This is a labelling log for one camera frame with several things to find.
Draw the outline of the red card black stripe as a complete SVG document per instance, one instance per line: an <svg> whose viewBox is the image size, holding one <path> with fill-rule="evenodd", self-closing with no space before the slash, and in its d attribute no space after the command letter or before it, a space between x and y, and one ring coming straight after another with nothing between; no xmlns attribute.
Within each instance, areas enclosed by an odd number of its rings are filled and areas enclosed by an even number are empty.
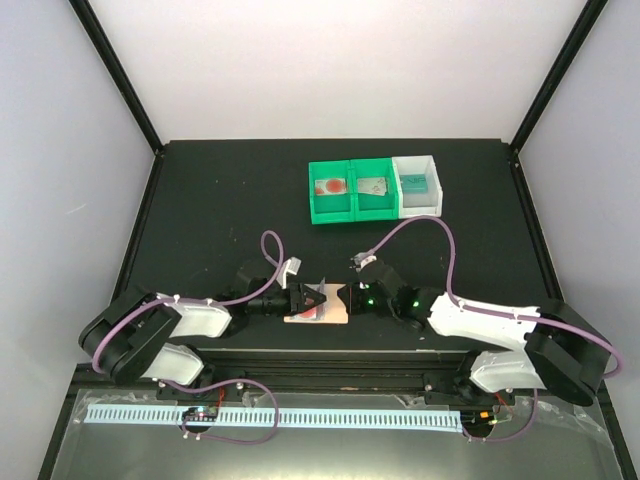
<svg viewBox="0 0 640 480"><path fill-rule="evenodd" d="M322 318L323 318L323 313L320 307L311 308L296 316L297 320L302 320L302 321L318 321L318 320L321 320Z"/></svg>

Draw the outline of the white card red circles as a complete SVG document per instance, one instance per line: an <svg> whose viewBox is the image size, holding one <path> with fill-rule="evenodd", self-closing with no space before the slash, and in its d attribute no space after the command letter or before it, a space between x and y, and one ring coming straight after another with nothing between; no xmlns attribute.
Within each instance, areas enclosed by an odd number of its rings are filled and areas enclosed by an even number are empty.
<svg viewBox="0 0 640 480"><path fill-rule="evenodd" d="M323 297L326 297L326 279L322 278L321 281L316 285L315 289Z"/></svg>

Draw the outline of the beige card holder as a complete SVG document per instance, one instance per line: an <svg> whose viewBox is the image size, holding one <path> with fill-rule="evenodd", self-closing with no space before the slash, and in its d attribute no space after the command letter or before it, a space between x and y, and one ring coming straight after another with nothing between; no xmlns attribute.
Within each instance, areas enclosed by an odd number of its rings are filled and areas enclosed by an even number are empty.
<svg viewBox="0 0 640 480"><path fill-rule="evenodd" d="M349 314L344 302L339 298L338 291L344 284L326 284L326 301L322 307L323 318L318 321L297 320L296 316L284 318L285 323L290 324L311 324L311 325L344 325L348 323Z"/></svg>

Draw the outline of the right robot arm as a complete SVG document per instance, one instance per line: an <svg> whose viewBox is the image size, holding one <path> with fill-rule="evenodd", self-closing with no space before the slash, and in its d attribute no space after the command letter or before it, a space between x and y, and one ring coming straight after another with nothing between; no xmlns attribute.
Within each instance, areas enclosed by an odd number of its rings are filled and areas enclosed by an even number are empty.
<svg viewBox="0 0 640 480"><path fill-rule="evenodd" d="M609 342L568 304L548 299L514 307L414 287L376 260L338 290L350 315L376 313L416 330L485 344L457 374L454 388L467 402L507 389L540 389L574 405L592 405L611 357Z"/></svg>

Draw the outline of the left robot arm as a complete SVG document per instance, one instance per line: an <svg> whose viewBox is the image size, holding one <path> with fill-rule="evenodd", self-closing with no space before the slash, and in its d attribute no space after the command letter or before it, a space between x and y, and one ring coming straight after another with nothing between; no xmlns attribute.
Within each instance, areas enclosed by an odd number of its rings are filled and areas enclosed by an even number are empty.
<svg viewBox="0 0 640 480"><path fill-rule="evenodd" d="M205 398L215 376L194 347L177 341L231 336L252 316L315 318L327 302L326 286L296 281L299 264L295 257L274 268L248 261L232 286L214 299L131 287L81 331L79 347L117 385L156 379L179 384L193 399Z"/></svg>

